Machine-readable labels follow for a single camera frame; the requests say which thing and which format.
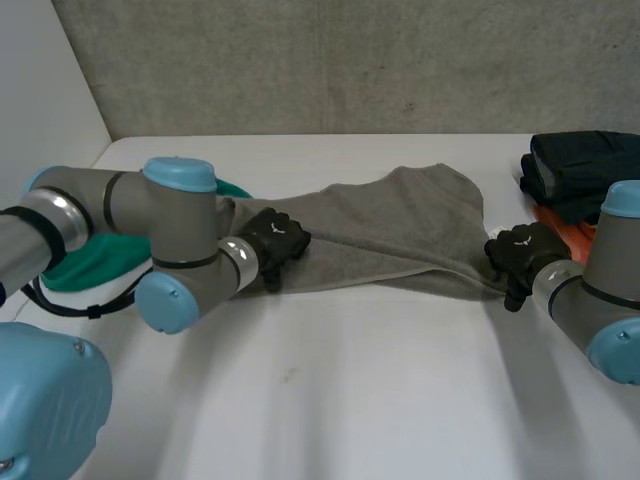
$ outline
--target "white table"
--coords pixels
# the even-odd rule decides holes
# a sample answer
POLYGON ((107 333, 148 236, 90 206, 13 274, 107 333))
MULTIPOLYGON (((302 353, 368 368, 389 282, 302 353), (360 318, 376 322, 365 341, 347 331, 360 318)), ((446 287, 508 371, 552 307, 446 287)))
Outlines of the white table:
MULTIPOLYGON (((442 162, 480 187, 489 231, 531 220, 513 178, 529 138, 134 138, 96 167, 202 158, 278 198, 442 162)), ((104 301, 142 270, 52 298, 104 301)), ((636 480, 640 389, 602 378, 527 303, 363 286, 229 302, 177 336, 133 309, 89 322, 29 304, 18 319, 90 339, 112 365, 111 418, 78 480, 636 480)))

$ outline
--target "towel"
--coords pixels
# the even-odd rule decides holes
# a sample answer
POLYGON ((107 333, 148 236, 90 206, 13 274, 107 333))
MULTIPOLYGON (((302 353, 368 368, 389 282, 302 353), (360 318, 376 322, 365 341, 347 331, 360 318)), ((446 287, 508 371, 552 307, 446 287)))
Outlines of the towel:
MULTIPOLYGON (((399 167, 373 183, 283 200, 220 199, 220 235, 265 207, 312 234, 308 253, 283 272, 285 293, 375 282, 469 300, 504 295, 484 254, 482 194, 446 165, 399 167)), ((259 281, 248 287, 259 290, 259 281)))

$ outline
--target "folded black clothing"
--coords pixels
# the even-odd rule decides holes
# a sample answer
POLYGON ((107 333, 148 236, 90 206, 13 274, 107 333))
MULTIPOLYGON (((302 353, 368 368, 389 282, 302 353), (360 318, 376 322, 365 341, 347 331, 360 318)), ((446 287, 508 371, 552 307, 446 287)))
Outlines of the folded black clothing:
POLYGON ((565 132, 534 135, 522 157, 520 188, 567 224, 597 223, 609 187, 640 179, 640 135, 565 132))

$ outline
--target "stack of clothes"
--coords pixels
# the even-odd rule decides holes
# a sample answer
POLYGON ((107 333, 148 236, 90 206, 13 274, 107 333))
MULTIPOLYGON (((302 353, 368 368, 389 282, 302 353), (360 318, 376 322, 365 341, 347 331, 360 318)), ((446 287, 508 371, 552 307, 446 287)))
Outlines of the stack of clothes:
POLYGON ((640 135, 566 132, 534 135, 522 157, 520 189, 538 203, 536 218, 553 228, 585 264, 609 187, 640 179, 640 135))

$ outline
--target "gray wall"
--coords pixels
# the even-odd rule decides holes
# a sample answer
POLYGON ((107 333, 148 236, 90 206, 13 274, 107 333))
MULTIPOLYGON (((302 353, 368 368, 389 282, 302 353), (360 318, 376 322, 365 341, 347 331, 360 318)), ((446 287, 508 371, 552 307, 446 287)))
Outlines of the gray wall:
POLYGON ((54 0, 114 139, 640 130, 639 0, 54 0))

